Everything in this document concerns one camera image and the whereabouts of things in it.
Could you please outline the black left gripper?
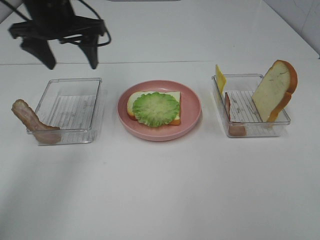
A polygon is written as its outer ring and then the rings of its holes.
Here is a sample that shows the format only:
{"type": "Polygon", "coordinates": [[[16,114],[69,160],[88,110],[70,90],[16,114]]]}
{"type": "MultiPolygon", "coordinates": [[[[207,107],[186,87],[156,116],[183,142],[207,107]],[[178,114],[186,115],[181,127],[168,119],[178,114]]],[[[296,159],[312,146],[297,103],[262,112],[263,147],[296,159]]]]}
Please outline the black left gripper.
{"type": "Polygon", "coordinates": [[[20,47],[53,70],[56,59],[47,40],[81,35],[78,47],[85,54],[90,67],[98,66],[98,40],[105,34],[101,18],[77,16],[69,0],[24,0],[31,19],[14,23],[8,31],[16,39],[23,37],[20,47]]]}

